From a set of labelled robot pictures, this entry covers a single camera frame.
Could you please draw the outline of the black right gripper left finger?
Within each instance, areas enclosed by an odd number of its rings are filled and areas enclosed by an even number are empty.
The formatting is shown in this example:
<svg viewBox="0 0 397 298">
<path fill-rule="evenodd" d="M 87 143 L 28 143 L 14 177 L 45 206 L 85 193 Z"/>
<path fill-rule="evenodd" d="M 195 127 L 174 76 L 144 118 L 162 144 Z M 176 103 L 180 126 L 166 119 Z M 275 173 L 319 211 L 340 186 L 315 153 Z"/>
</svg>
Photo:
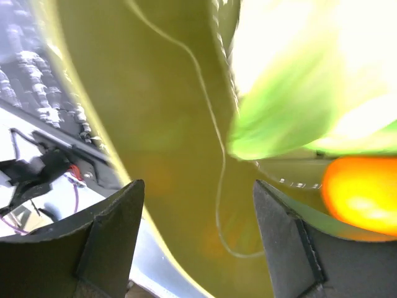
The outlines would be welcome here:
<svg viewBox="0 0 397 298">
<path fill-rule="evenodd" d="M 124 297 L 145 197 L 139 179 L 25 236 L 1 238 L 1 297 Z"/>
</svg>

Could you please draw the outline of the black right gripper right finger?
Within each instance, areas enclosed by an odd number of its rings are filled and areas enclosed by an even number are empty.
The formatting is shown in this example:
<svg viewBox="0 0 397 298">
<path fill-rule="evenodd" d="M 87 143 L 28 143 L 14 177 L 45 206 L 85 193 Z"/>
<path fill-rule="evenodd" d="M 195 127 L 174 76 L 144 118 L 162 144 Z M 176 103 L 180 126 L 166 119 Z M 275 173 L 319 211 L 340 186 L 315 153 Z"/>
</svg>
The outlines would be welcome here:
<svg viewBox="0 0 397 298">
<path fill-rule="evenodd" d="M 396 238 L 340 222 L 265 181 L 254 208 L 275 297 L 396 297 Z"/>
</svg>

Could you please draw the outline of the green toy apple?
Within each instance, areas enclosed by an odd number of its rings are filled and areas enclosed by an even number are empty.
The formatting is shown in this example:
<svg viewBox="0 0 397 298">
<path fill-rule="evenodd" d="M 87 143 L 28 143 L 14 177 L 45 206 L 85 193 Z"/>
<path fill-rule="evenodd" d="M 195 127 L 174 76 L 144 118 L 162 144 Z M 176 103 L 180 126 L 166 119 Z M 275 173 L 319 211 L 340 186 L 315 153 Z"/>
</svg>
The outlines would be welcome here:
<svg viewBox="0 0 397 298">
<path fill-rule="evenodd" d="M 396 153 L 395 1 L 244 1 L 228 153 Z"/>
</svg>

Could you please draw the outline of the olive green plastic bin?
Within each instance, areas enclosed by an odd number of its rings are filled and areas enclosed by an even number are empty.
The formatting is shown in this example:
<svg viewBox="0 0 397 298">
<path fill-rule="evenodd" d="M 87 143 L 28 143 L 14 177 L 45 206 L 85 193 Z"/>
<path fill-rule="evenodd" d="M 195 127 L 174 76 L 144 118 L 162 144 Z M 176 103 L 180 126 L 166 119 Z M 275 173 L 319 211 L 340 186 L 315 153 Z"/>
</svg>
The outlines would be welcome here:
<svg viewBox="0 0 397 298">
<path fill-rule="evenodd" d="M 51 60 L 118 176 L 145 182 L 144 216 L 161 249 L 207 297 L 275 297 L 254 208 L 257 180 L 334 218 L 321 195 L 330 163 L 396 158 L 306 148 L 260 160 L 228 153 L 243 2 L 32 3 Z"/>
</svg>

